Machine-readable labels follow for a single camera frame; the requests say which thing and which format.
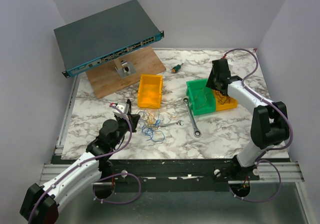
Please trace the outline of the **green plastic bin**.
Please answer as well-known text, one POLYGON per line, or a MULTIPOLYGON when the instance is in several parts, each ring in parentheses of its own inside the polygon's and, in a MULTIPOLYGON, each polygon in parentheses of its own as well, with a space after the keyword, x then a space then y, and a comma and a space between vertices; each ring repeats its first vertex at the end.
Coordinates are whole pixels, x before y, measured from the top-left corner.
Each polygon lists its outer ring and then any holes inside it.
POLYGON ((186 95, 195 116, 216 111, 216 101, 212 89, 206 87, 207 81, 208 79, 199 79, 186 82, 186 95))

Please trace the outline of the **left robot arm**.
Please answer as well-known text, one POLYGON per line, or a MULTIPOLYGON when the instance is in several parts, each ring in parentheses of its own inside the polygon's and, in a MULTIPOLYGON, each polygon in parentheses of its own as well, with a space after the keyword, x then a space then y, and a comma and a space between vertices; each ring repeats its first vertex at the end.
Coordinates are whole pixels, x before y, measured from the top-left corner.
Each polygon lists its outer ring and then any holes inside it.
POLYGON ((65 205, 88 185, 114 179, 109 158, 126 133, 133 134, 140 115, 127 114, 106 120, 98 136, 71 166, 43 185, 34 183, 24 197, 20 215, 29 223, 55 223, 65 205))

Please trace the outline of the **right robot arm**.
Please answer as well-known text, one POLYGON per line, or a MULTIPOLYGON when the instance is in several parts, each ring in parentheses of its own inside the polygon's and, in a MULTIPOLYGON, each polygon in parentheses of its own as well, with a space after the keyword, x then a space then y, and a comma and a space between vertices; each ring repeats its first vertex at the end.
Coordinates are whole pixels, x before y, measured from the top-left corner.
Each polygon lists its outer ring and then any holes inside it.
POLYGON ((206 86, 234 98, 252 114, 249 143, 233 158, 235 164, 230 167, 234 179, 243 179, 248 174, 248 167, 252 167, 267 150, 289 139, 286 105, 264 98, 245 85, 242 78, 232 76, 227 59, 212 61, 206 86))

